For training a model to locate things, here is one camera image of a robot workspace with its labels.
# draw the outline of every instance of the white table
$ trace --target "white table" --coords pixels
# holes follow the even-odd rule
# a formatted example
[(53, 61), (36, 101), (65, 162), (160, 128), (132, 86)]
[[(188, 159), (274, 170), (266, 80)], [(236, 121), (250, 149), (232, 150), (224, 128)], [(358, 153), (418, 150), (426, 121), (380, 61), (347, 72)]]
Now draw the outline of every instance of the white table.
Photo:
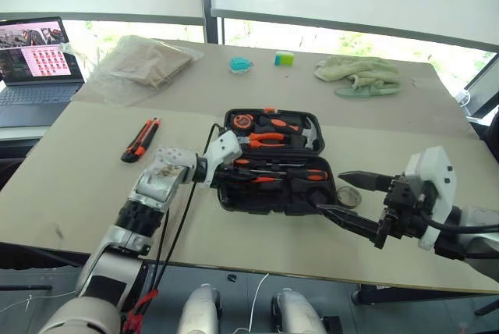
[[(273, 107), (311, 112), (327, 126), (477, 139), (429, 63), (392, 61), (402, 76), (399, 94), (347, 100), (337, 97), (334, 89), (350, 82), (327, 83), (313, 75), (315, 65), (327, 57), (324, 54), (295, 52), (294, 66), (274, 66), (275, 50), (186, 41), (172, 44), (195, 49), (204, 57), (181, 72), (169, 88), (136, 106), (220, 118), (231, 108)], [(232, 74), (228, 62), (233, 57), (246, 57), (254, 67), (245, 74)], [(103, 101), (91, 84), (73, 99)]]
[(40, 139), (50, 126), (0, 127), (0, 142), (12, 140)]
[[(143, 121), (154, 115), (163, 123), (152, 151), (160, 145), (201, 151), (210, 125), (221, 121), (212, 115), (72, 103), (0, 191), (0, 241), (91, 252), (152, 161), (151, 151), (131, 165), (119, 156)], [(499, 208), (499, 168), (482, 141), (338, 126), (323, 126), (322, 132), (327, 146), (321, 157), (335, 175), (355, 169), (395, 174), (411, 154), (442, 145), (458, 174), (455, 204)], [(171, 206), (163, 257), (188, 191), (182, 187)], [(383, 194), (362, 195), (358, 212), (377, 219)], [(389, 238), (378, 250), (322, 216), (230, 212), (220, 206), (215, 190), (199, 189), (172, 261), (390, 286), (499, 290), (495, 281), (468, 265), (421, 250), (416, 243)]]

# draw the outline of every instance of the orange-handled pliers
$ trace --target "orange-handled pliers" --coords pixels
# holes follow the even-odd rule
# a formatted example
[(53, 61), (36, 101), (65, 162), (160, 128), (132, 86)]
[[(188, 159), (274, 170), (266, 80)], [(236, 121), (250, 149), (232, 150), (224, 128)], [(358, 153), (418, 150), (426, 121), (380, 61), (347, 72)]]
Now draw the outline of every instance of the orange-handled pliers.
[(238, 137), (237, 140), (240, 144), (248, 144), (250, 148), (260, 147), (285, 147), (287, 144), (266, 144), (261, 143), (260, 140), (279, 140), (283, 141), (285, 135), (283, 133), (251, 133), (247, 137)]

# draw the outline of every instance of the screwdriver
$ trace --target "screwdriver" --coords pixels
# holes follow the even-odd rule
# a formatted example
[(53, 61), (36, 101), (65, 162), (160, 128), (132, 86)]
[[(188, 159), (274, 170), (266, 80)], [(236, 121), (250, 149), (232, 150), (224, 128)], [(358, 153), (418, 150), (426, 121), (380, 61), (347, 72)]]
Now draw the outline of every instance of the screwdriver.
[(259, 174), (278, 174), (287, 178), (300, 178), (306, 180), (327, 180), (328, 175), (324, 170), (319, 169), (287, 169), (285, 172), (272, 172), (270, 170), (250, 170)]
[(277, 131), (281, 131), (282, 133), (296, 133), (301, 135), (303, 132), (303, 127), (298, 125), (292, 125), (291, 123), (287, 123), (281, 119), (273, 119), (268, 117), (261, 116), (259, 118), (261, 126), (273, 126)]
[(251, 183), (268, 183), (268, 182), (278, 182), (282, 180), (280, 178), (274, 178), (272, 176), (259, 176), (251, 181)]
[(242, 166), (245, 168), (266, 168), (267, 166), (294, 166), (294, 167), (301, 167), (304, 166), (304, 164), (272, 164), (270, 162), (266, 162), (265, 160), (255, 160), (252, 158), (238, 158), (237, 160), (234, 161), (234, 163), (238, 166)]

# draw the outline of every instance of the toolbox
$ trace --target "toolbox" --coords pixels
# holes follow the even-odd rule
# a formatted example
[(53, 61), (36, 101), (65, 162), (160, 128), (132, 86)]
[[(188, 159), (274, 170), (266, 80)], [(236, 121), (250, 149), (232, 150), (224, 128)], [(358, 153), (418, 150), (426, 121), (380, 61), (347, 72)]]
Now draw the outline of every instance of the toolbox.
[(234, 131), (242, 148), (240, 158), (217, 172), (224, 209), (308, 215), (319, 213), (316, 204), (336, 204), (333, 172), (318, 156), (325, 143), (315, 115), (232, 109), (224, 127)]

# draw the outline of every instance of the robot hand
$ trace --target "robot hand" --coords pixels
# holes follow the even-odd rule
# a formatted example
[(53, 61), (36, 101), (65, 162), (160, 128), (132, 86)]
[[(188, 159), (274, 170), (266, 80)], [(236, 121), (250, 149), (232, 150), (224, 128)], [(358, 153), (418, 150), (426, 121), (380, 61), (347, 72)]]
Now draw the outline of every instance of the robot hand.
[(499, 212), (453, 207), (457, 179), (442, 147), (413, 155), (399, 176), (344, 172), (339, 178), (366, 190), (387, 192), (378, 222), (337, 205), (318, 205), (324, 216), (383, 248), (388, 235), (414, 236), (423, 249), (467, 262), (499, 280)]
[(90, 255), (76, 284), (77, 298), (64, 304), (41, 333), (118, 333), (119, 311), (128, 311), (138, 299), (147, 274), (145, 256), (153, 235), (168, 212), (180, 184), (214, 184), (221, 164), (241, 155), (232, 131), (212, 141), (206, 153), (173, 147), (156, 151), (154, 162), (140, 175), (97, 249)]

